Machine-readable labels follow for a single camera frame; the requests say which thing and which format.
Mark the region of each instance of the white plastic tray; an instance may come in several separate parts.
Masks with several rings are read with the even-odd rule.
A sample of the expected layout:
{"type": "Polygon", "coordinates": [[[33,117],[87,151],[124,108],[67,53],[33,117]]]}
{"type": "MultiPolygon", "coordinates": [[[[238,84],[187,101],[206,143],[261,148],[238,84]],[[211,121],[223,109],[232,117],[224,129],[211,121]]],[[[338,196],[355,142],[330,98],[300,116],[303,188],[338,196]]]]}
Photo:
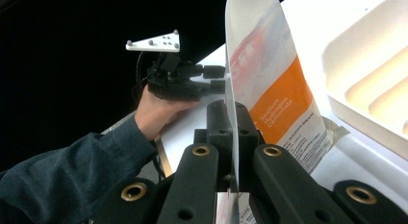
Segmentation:
{"type": "Polygon", "coordinates": [[[408,160],[408,0],[385,0],[322,55],[332,112],[408,160]]]}

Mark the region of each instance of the sleeve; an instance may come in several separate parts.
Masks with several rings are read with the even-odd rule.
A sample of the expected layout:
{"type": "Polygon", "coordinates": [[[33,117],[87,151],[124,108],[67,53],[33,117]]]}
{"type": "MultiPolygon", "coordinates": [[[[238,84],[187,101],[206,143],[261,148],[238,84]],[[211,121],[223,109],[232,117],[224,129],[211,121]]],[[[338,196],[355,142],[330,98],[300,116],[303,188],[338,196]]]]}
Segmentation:
{"type": "Polygon", "coordinates": [[[154,154],[132,117],[104,136],[89,134],[17,164],[0,181],[0,199],[35,223],[79,223],[154,154]]]}

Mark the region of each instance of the black background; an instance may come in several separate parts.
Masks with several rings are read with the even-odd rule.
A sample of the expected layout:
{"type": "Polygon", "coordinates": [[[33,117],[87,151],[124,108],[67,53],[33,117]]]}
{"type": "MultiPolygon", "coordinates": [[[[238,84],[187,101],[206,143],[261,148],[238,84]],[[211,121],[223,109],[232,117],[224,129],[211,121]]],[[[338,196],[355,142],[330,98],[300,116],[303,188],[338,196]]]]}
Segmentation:
{"type": "Polygon", "coordinates": [[[226,0],[20,0],[0,13],[0,170],[134,109],[127,40],[180,33],[183,60],[225,42],[226,0]]]}

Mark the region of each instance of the orange label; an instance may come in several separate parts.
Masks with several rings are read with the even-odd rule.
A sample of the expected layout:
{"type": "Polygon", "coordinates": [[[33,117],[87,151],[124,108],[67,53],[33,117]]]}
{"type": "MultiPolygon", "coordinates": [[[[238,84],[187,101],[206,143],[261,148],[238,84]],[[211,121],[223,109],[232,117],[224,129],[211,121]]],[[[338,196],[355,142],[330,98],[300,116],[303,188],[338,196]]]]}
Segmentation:
{"type": "Polygon", "coordinates": [[[276,143],[310,107],[313,95],[299,58],[265,91],[250,115],[268,143],[276,143]]]}

